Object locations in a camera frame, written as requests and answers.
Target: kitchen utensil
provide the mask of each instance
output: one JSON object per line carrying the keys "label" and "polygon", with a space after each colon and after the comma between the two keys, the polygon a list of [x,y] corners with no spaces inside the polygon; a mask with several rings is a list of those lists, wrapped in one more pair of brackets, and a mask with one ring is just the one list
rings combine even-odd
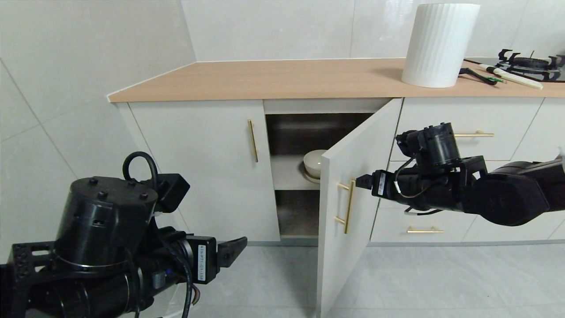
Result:
{"label": "kitchen utensil", "polygon": [[510,74],[510,73],[508,73],[504,70],[501,70],[498,67],[494,67],[494,66],[486,65],[486,64],[479,64],[479,67],[482,68],[483,70],[486,70],[487,72],[489,72],[491,74],[498,75],[505,80],[513,81],[514,83],[522,84],[524,86],[537,88],[537,89],[544,88],[543,84],[541,84],[540,82],[537,82],[537,81],[534,81],[534,80],[531,80],[531,79],[527,79],[527,78],[523,78],[522,76],[519,76],[519,75]]}
{"label": "kitchen utensil", "polygon": [[468,67],[461,68],[461,70],[459,71],[459,74],[468,74],[468,75],[474,76],[474,77],[478,78],[479,80],[481,80],[483,83],[489,84],[489,85],[496,85],[496,83],[498,82],[497,80],[486,78],[486,77],[478,74],[477,72],[475,72],[474,70],[472,70]]}
{"label": "kitchen utensil", "polygon": [[310,174],[311,177],[320,178],[321,175],[321,156],[324,154],[326,150],[314,150],[308,152],[304,156],[304,167],[306,168],[306,172]]}

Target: white bowl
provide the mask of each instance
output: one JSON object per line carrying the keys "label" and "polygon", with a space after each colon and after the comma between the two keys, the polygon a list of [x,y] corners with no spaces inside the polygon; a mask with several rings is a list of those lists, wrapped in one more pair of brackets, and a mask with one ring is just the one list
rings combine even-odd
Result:
{"label": "white bowl", "polygon": [[325,150],[314,150],[308,152],[304,156],[304,167],[306,172],[310,174],[311,177],[320,178],[321,175],[321,156],[326,152]]}

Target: gold handle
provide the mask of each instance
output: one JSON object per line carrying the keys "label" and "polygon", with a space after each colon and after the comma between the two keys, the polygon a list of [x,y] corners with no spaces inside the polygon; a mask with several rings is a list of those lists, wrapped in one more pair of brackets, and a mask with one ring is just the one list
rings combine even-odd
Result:
{"label": "gold handle", "polygon": [[494,137],[494,134],[485,134],[482,130],[477,130],[474,134],[455,134],[455,137]]}
{"label": "gold handle", "polygon": [[412,226],[409,226],[408,230],[406,230],[406,233],[443,233],[443,232],[444,231],[438,230],[437,227],[435,226],[432,226],[432,228],[429,230],[414,230]]}
{"label": "gold handle", "polygon": [[253,157],[255,158],[255,162],[259,162],[259,156],[257,155],[257,144],[255,144],[255,133],[253,133],[253,121],[251,121],[251,119],[248,119],[247,124],[249,125],[249,131],[251,132],[251,147],[253,150]]}
{"label": "gold handle", "polygon": [[345,215],[345,220],[341,217],[335,217],[336,221],[344,225],[344,234],[349,231],[349,217],[351,216],[351,206],[353,204],[353,190],[355,189],[355,179],[351,179],[349,186],[343,183],[338,183],[338,187],[344,188],[349,191],[349,198],[347,199],[347,214]]}

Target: wire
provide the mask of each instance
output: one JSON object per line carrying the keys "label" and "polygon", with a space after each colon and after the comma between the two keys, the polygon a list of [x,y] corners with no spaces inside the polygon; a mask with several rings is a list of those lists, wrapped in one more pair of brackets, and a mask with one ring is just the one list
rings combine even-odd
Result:
{"label": "wire", "polygon": [[190,300],[192,298],[192,272],[190,271],[190,267],[186,260],[181,257],[177,251],[161,236],[159,230],[157,228],[157,223],[155,222],[155,218],[151,219],[150,226],[155,230],[155,235],[161,242],[161,244],[167,249],[167,251],[175,258],[177,263],[179,263],[186,273],[186,297],[184,299],[184,308],[182,309],[182,318],[188,317],[188,312],[190,311]]}
{"label": "wire", "polygon": [[[152,187],[153,190],[157,191],[158,183],[159,183],[158,175],[157,175],[157,165],[155,164],[155,161],[153,160],[153,158],[151,158],[151,156],[146,152],[136,151],[136,152],[131,153],[129,156],[127,156],[125,158],[124,164],[121,167],[121,172],[124,175],[124,179],[128,180],[128,181],[135,181],[135,179],[133,179],[129,175],[129,164],[132,162],[132,160],[134,158],[137,158],[137,157],[142,157],[147,161],[147,164],[149,165],[149,169],[151,170],[151,187]],[[184,299],[184,308],[182,309],[182,318],[187,318],[188,313],[190,311],[190,300],[192,298],[192,289],[193,289],[192,272],[190,271],[190,267],[186,263],[186,260],[183,257],[181,257],[175,251],[175,249],[161,236],[161,234],[159,233],[159,228],[157,227],[157,223],[155,222],[154,217],[151,218],[149,228],[150,229],[152,228],[154,230],[155,235],[157,236],[157,238],[159,239],[161,244],[175,258],[177,263],[179,263],[184,268],[184,272],[186,273],[186,297]],[[132,258],[132,255],[129,251],[128,251],[128,253],[129,253],[129,258],[131,260],[130,269],[132,270],[132,275],[134,275],[135,269],[134,269],[134,266],[133,266],[133,258]],[[137,299],[135,318],[139,318],[139,294],[136,290],[134,290],[134,293],[136,294],[136,299]]]}
{"label": "wire", "polygon": [[132,152],[127,156],[124,160],[124,164],[121,166],[121,172],[124,175],[124,179],[127,181],[135,180],[129,175],[129,164],[132,163],[132,160],[137,157],[142,157],[147,161],[149,165],[149,169],[151,170],[151,188],[157,191],[158,187],[158,177],[157,177],[157,165],[151,156],[143,151],[136,151]]}
{"label": "wire", "polygon": [[195,284],[192,284],[192,289],[194,289],[194,299],[192,300],[192,305],[196,305],[200,300],[200,289],[198,289]]}
{"label": "wire", "polygon": [[418,192],[417,194],[414,195],[405,195],[402,193],[402,191],[400,191],[400,186],[398,185],[398,174],[400,173],[400,171],[402,171],[407,165],[409,165],[414,159],[416,158],[416,155],[412,156],[412,158],[410,158],[408,161],[406,161],[402,166],[400,166],[400,168],[398,168],[398,170],[396,170],[396,172],[394,173],[394,186],[396,188],[396,191],[398,192],[398,194],[400,194],[402,197],[405,197],[407,199],[412,199],[415,198],[421,194],[423,194],[424,192],[428,191],[434,184],[436,184],[435,182],[431,183],[430,185],[428,185],[426,188],[424,188],[422,191]]}
{"label": "wire", "polygon": [[136,271],[136,268],[135,268],[135,263],[133,262],[132,253],[127,248],[125,250],[128,253],[129,271],[131,272],[132,279],[134,280],[134,282],[132,284],[132,289],[133,289],[133,295],[136,298],[136,315],[135,315],[135,318],[139,318],[139,316],[140,316],[140,293],[137,290],[137,283],[139,282],[139,277],[137,276],[137,271]]}
{"label": "wire", "polygon": [[443,211],[443,210],[435,209],[435,210],[432,210],[432,211],[430,211],[430,212],[417,213],[416,215],[417,215],[417,216],[428,216],[428,215],[430,215],[430,214],[436,214],[437,212],[441,212],[441,211]]}
{"label": "wire", "polygon": [[440,209],[435,209],[435,210],[432,210],[430,212],[418,213],[418,212],[410,212],[410,210],[412,210],[412,207],[409,207],[406,210],[404,210],[404,214],[410,215],[410,216],[428,216],[430,214],[436,214],[437,212],[443,211],[443,210],[440,210]]}

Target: wall tile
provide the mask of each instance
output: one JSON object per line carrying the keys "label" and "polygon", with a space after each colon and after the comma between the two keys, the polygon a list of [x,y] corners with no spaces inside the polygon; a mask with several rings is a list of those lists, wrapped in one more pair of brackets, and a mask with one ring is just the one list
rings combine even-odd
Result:
{"label": "wall tile", "polygon": [[178,1],[0,1],[0,31],[41,122],[194,62]]}
{"label": "wall tile", "polygon": [[4,63],[0,63],[0,135],[6,140],[39,124],[20,94]]}
{"label": "wall tile", "polygon": [[184,0],[198,61],[349,57],[354,0]]}
{"label": "wall tile", "polygon": [[[405,57],[416,8],[447,0],[356,0],[351,57]],[[496,56],[512,43],[526,0],[469,0],[481,5],[467,56]]]}
{"label": "wall tile", "polygon": [[[122,178],[121,165],[126,156],[134,151],[147,151],[136,146],[119,110],[105,97],[52,119],[44,126],[79,178],[94,175]],[[130,175],[137,180],[151,177],[143,158],[132,161]]]}
{"label": "wall tile", "polygon": [[41,126],[1,144],[0,260],[11,245],[53,240],[75,176]]}
{"label": "wall tile", "polygon": [[511,48],[535,57],[565,54],[564,17],[563,0],[528,0]]}

